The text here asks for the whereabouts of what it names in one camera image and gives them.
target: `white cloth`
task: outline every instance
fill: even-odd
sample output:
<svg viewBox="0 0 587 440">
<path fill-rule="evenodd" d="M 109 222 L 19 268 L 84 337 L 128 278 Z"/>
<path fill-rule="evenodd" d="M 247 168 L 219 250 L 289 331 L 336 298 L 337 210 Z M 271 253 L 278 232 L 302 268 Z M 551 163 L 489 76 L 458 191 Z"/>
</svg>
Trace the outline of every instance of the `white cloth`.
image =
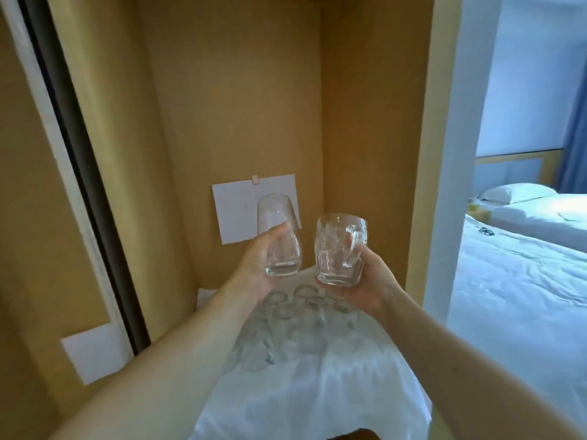
<svg viewBox="0 0 587 440">
<path fill-rule="evenodd" d="M 587 432 L 587 255 L 479 227 L 466 220 L 448 326 Z"/>
<path fill-rule="evenodd" d="M 587 220 L 576 219 L 580 214 L 587 216 L 587 195 L 563 194 L 498 207 L 489 224 L 587 253 Z"/>
<path fill-rule="evenodd" d="M 287 291 L 296 282 L 309 282 L 308 272 Z M 216 385 L 190 439 L 324 440 L 365 428 L 383 440 L 425 440 L 430 404 L 419 382 L 374 320 L 361 314 L 359 330 L 353 354 L 328 350 L 261 372 L 237 366 Z"/>
</svg>

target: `white pillow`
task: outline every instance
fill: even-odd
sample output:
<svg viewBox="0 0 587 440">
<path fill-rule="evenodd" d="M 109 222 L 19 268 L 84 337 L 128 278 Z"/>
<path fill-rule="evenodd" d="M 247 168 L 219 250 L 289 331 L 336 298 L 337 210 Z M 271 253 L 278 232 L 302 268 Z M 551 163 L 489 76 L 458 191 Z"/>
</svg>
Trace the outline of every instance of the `white pillow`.
<svg viewBox="0 0 587 440">
<path fill-rule="evenodd" d="M 480 199 L 492 200 L 501 204 L 515 204 L 525 200 L 545 198 L 558 193 L 546 185 L 539 184 L 509 184 L 496 186 L 481 194 Z"/>
</svg>

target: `white paper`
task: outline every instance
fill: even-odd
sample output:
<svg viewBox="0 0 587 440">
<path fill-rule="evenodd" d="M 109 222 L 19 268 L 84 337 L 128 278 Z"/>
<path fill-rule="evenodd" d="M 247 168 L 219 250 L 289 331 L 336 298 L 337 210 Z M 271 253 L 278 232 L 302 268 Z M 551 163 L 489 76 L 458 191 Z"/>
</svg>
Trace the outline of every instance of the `white paper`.
<svg viewBox="0 0 587 440">
<path fill-rule="evenodd" d="M 61 344 L 84 385 L 121 370 L 126 363 L 111 323 L 63 338 Z"/>
<path fill-rule="evenodd" d="M 296 214 L 297 224 L 302 228 L 293 174 L 260 178 L 258 185 L 254 185 L 250 179 L 215 184 L 212 185 L 212 192 L 223 244 L 252 239 L 257 235 L 257 202 L 268 194 L 289 196 Z"/>
</svg>

